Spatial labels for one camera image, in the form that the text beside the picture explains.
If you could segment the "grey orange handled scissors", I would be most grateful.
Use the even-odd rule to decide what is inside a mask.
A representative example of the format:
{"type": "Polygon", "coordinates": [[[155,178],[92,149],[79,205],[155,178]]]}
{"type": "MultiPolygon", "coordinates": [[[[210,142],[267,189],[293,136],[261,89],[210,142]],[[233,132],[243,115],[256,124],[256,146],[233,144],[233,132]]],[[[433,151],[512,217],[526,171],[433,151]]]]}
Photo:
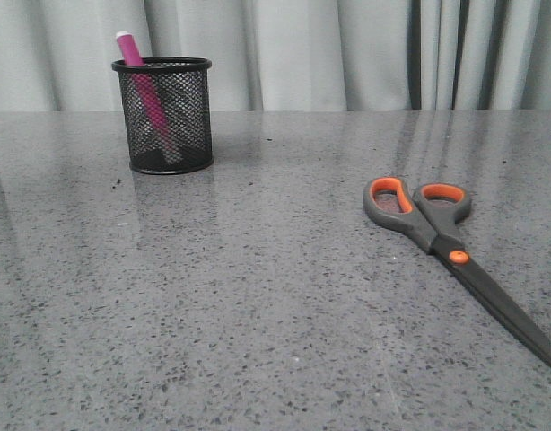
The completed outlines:
{"type": "Polygon", "coordinates": [[[410,193],[399,177],[370,180],[363,209],[377,225],[402,233],[442,265],[503,327],[551,367],[551,339],[470,256],[458,223],[471,209],[471,196],[449,183],[427,183],[410,193]]]}

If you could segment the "magenta pen white cap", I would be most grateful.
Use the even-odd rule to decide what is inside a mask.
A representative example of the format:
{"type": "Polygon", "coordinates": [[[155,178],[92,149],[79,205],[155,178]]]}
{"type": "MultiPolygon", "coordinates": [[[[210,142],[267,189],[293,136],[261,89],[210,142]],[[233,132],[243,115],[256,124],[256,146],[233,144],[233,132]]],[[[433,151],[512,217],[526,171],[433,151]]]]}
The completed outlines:
{"type": "MultiPolygon", "coordinates": [[[[144,61],[140,56],[136,41],[131,33],[118,31],[116,33],[116,41],[126,66],[144,66],[144,61]]],[[[148,74],[133,74],[133,80],[144,105],[145,113],[159,137],[165,162],[167,164],[179,163],[182,160],[182,156],[172,142],[167,119],[151,76],[148,74]]]]}

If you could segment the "black mesh pen cup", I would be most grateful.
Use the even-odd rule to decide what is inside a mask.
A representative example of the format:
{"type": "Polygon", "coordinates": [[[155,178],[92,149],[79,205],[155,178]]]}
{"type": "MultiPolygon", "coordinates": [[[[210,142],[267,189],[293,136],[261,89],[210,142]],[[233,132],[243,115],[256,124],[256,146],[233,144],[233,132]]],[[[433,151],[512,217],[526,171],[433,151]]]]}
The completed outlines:
{"type": "Polygon", "coordinates": [[[214,162],[207,72],[200,57],[147,57],[141,66],[118,60],[129,152],[135,172],[172,175],[214,162]]]}

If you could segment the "grey pleated curtain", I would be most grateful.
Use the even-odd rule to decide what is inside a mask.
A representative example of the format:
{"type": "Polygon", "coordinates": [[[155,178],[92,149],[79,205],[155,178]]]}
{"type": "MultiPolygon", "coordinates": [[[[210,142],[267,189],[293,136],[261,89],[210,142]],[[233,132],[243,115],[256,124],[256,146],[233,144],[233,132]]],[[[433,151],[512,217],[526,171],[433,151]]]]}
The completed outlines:
{"type": "Polygon", "coordinates": [[[551,110],[551,1],[0,1],[0,111],[117,110],[118,31],[215,110],[551,110]]]}

